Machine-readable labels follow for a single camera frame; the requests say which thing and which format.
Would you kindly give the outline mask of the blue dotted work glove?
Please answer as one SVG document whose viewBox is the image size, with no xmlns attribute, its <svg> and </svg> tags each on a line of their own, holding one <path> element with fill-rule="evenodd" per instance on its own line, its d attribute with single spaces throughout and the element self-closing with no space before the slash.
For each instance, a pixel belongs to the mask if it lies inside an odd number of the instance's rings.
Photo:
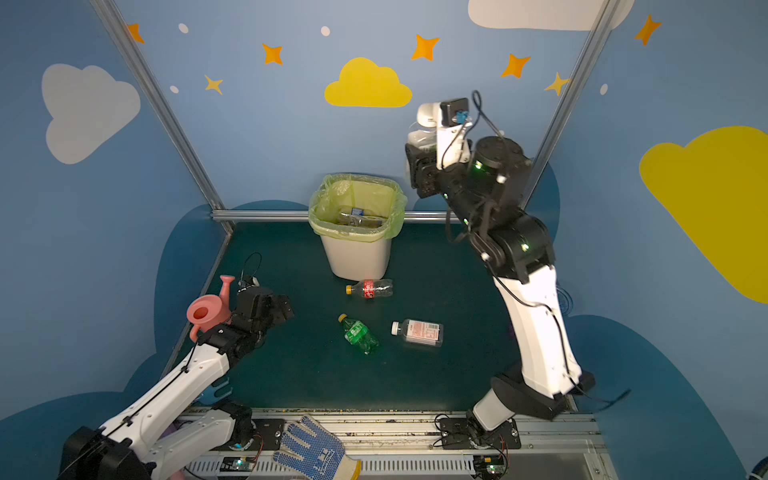
<svg viewBox="0 0 768 480">
<path fill-rule="evenodd" d="M 362 462 L 311 416 L 287 425 L 273 461 L 312 480 L 356 480 L 362 471 Z"/>
</svg>

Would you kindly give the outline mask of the clear bottle red label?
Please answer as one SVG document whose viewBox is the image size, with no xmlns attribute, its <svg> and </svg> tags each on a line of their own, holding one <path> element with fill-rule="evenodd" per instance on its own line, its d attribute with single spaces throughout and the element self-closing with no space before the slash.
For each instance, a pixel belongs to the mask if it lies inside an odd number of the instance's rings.
<svg viewBox="0 0 768 480">
<path fill-rule="evenodd" d="M 389 279 L 361 280 L 345 287 L 347 295 L 355 295 L 364 299 L 390 297 L 394 293 L 393 282 Z"/>
</svg>

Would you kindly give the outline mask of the pink watering can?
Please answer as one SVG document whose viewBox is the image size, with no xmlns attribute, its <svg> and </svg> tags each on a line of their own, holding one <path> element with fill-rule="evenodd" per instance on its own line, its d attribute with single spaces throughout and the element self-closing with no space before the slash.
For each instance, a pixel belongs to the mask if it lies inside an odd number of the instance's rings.
<svg viewBox="0 0 768 480">
<path fill-rule="evenodd" d="M 231 316 L 230 290 L 234 276 L 221 275 L 222 286 L 217 295 L 207 294 L 194 300 L 186 311 L 191 324 L 189 338 L 196 342 L 198 335 L 226 322 Z"/>
</svg>

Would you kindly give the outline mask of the aluminium frame rail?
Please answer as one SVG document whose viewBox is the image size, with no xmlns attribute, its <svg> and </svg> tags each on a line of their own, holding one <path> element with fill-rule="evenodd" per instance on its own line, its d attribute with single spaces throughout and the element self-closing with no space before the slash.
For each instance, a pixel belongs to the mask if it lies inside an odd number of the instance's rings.
<svg viewBox="0 0 768 480">
<path fill-rule="evenodd" d="M 211 218 L 222 222 L 304 222 L 309 213 L 302 210 L 213 210 Z M 440 224 L 446 219 L 445 211 L 410 211 L 403 216 L 405 223 Z"/>
</svg>

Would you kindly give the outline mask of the green bin liner bag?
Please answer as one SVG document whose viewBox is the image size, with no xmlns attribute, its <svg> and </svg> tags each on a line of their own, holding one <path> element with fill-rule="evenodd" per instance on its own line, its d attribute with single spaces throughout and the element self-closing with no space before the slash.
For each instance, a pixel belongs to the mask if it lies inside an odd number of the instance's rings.
<svg viewBox="0 0 768 480">
<path fill-rule="evenodd" d="M 361 174 L 339 173 L 324 177 L 309 204 L 309 223 L 320 236 L 358 242 L 393 239 L 401 231 L 407 197 L 391 179 Z M 344 207 L 365 210 L 366 214 L 386 219 L 380 228 L 339 225 L 336 218 Z"/>
</svg>

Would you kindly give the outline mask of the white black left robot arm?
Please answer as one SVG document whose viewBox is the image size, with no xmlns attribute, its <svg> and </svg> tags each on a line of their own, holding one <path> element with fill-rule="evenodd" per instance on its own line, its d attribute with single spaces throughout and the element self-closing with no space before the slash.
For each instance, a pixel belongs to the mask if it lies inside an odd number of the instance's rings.
<svg viewBox="0 0 768 480">
<path fill-rule="evenodd" d="M 81 427 L 65 442 L 61 479 L 169 479 L 209 450 L 247 445 L 252 410 L 222 400 L 199 420 L 171 424 L 211 384 L 263 344 L 269 329 L 293 318 L 286 295 L 251 285 L 237 293 L 229 318 L 197 336 L 186 357 L 137 401 L 99 428 Z"/>
</svg>

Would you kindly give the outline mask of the green plastic bottle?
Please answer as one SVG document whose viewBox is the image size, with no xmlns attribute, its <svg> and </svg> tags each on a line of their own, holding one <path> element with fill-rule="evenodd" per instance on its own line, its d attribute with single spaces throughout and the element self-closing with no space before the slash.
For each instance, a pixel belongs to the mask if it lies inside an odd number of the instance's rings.
<svg viewBox="0 0 768 480">
<path fill-rule="evenodd" d="M 344 331 L 345 340 L 363 354 L 370 355 L 378 348 L 377 338 L 362 321 L 342 314 L 338 317 L 338 322 Z"/>
</svg>

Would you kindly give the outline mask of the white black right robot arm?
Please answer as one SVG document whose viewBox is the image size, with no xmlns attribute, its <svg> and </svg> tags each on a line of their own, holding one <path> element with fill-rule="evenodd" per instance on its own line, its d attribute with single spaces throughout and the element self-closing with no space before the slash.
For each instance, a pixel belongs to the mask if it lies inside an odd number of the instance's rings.
<svg viewBox="0 0 768 480">
<path fill-rule="evenodd" d="M 492 379 L 470 423 L 490 432 L 516 414 L 553 419 L 567 396 L 586 394 L 595 378 L 570 347 L 549 231 L 519 205 L 531 160 L 516 142 L 498 136 L 480 139 L 467 161 L 446 167 L 434 151 L 406 145 L 405 154 L 418 195 L 441 195 L 465 226 L 464 237 L 502 295 L 520 352 L 518 363 Z"/>
</svg>

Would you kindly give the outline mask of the clear bottle green lime label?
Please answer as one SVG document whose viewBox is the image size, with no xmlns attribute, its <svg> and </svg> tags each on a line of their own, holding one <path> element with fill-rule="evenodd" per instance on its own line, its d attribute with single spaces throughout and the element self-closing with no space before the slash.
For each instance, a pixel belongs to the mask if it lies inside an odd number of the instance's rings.
<svg viewBox="0 0 768 480">
<path fill-rule="evenodd" d="M 429 151 L 437 148 L 438 133 L 443 129 L 439 102 L 419 106 L 416 121 L 410 126 L 406 143 L 418 149 Z"/>
</svg>

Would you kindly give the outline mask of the blue toy garden rake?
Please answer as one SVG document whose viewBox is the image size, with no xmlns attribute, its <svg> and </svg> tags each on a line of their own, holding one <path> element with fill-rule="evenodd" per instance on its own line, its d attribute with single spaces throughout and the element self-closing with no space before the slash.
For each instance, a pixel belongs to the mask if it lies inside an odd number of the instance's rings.
<svg viewBox="0 0 768 480">
<path fill-rule="evenodd" d="M 233 388 L 228 376 L 222 376 L 204 389 L 195 402 L 204 406 L 213 406 L 232 395 Z"/>
</svg>

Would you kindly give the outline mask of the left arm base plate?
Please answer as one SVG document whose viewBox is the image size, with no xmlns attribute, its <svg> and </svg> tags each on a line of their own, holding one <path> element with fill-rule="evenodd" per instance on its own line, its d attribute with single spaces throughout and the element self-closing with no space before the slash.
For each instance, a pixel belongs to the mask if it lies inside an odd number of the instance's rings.
<svg viewBox="0 0 768 480">
<path fill-rule="evenodd" d="M 280 448 L 285 430 L 284 419 L 253 419 L 251 434 L 241 442 L 232 441 L 226 449 L 230 451 L 276 451 Z"/>
</svg>

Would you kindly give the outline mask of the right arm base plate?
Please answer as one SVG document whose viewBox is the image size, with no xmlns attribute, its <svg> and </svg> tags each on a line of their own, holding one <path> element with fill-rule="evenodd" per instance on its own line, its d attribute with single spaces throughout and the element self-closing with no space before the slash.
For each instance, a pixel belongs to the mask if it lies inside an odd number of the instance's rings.
<svg viewBox="0 0 768 480">
<path fill-rule="evenodd" d="M 484 430 L 469 418 L 439 416 L 435 426 L 440 435 L 436 445 L 445 450 L 517 450 L 522 446 L 514 419 L 503 422 L 493 430 Z"/>
</svg>

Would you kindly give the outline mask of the white trash bin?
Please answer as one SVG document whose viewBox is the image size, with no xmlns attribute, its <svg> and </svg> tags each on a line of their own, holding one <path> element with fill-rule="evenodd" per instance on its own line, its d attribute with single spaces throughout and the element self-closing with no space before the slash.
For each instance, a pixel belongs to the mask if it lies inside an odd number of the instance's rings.
<svg viewBox="0 0 768 480">
<path fill-rule="evenodd" d="M 345 280 L 383 279 L 388 268 L 391 240 L 358 242 L 321 236 L 332 273 Z"/>
</svg>

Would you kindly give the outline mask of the clear bottle pink label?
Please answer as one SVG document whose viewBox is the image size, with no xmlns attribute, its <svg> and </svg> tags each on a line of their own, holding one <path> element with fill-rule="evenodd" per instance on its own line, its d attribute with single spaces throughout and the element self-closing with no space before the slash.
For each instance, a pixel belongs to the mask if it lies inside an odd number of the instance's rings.
<svg viewBox="0 0 768 480">
<path fill-rule="evenodd" d="M 438 323 L 406 319 L 391 324 L 391 334 L 402 337 L 405 342 L 440 347 L 443 343 L 444 326 Z"/>
</svg>

